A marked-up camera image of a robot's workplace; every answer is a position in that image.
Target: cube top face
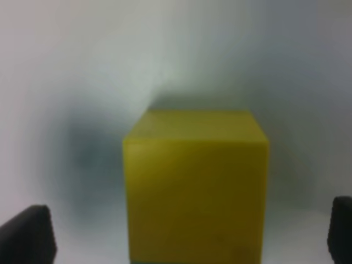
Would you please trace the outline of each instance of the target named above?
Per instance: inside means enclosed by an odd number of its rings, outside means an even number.
[[[125,139],[267,142],[256,120],[245,111],[151,110]]]
[[[259,264],[269,147],[254,118],[158,111],[157,117],[170,114],[175,121],[162,125],[148,121],[154,113],[144,115],[124,141],[131,260]],[[212,125],[202,124],[207,116]],[[223,124],[215,119],[221,116]],[[250,136],[230,137],[222,127],[230,120],[232,131]]]

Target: block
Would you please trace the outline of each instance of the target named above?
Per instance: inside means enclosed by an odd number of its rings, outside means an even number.
[[[124,139],[130,259],[259,264],[268,155],[249,112],[145,113]]]
[[[352,198],[338,196],[333,201],[328,248],[335,264],[352,263]]]

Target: yellow block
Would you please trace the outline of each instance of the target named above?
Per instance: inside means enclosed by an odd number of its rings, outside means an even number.
[[[124,140],[131,260],[259,264],[268,152],[248,112],[148,111]]]

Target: black object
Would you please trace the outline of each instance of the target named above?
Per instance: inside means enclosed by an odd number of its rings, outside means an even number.
[[[30,206],[0,227],[0,264],[52,264],[56,251],[47,206]]]
[[[352,263],[352,198],[336,197],[333,201],[328,247],[335,264]]]

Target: white surface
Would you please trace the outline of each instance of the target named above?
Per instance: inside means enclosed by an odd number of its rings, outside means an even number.
[[[124,133],[150,105],[249,107],[270,199],[311,212],[268,233],[265,260],[326,259],[324,215],[351,193],[351,15],[346,0],[1,0],[0,222],[48,204],[57,263],[127,262]]]

